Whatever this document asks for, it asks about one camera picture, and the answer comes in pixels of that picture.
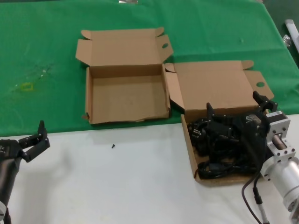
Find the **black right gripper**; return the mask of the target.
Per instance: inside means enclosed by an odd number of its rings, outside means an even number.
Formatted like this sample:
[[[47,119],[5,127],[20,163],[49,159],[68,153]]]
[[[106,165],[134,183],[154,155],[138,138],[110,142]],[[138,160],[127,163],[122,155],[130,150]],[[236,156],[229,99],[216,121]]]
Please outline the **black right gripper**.
[[[258,104],[258,111],[270,110],[276,112],[278,104],[257,91],[253,91],[253,99]],[[217,130],[232,130],[233,124],[240,133],[241,143],[251,157],[257,172],[260,172],[268,156],[266,142],[266,129],[262,118],[253,112],[233,115],[216,114],[210,103],[206,104],[206,117],[208,123]]]

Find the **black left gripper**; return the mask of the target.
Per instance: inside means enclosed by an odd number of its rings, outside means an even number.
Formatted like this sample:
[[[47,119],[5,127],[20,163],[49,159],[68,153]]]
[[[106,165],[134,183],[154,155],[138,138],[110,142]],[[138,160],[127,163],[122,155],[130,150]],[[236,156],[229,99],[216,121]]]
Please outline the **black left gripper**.
[[[0,201],[2,203],[9,202],[22,160],[21,151],[28,147],[31,147],[31,149],[22,155],[26,162],[31,162],[50,147],[47,129],[43,120],[39,123],[37,134],[20,140],[0,141]]]

